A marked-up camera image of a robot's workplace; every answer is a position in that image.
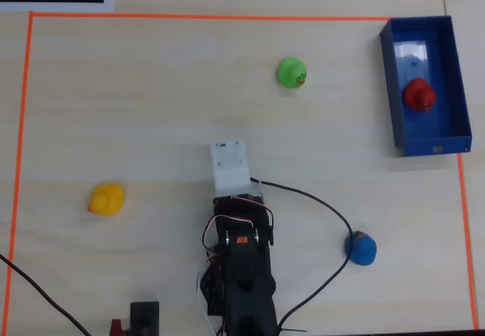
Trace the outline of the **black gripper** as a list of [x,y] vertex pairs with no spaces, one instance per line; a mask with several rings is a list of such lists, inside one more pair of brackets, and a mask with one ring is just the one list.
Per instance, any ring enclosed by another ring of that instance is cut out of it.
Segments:
[[243,194],[213,199],[217,244],[227,245],[231,235],[254,234],[257,243],[274,244],[274,214],[261,196]]

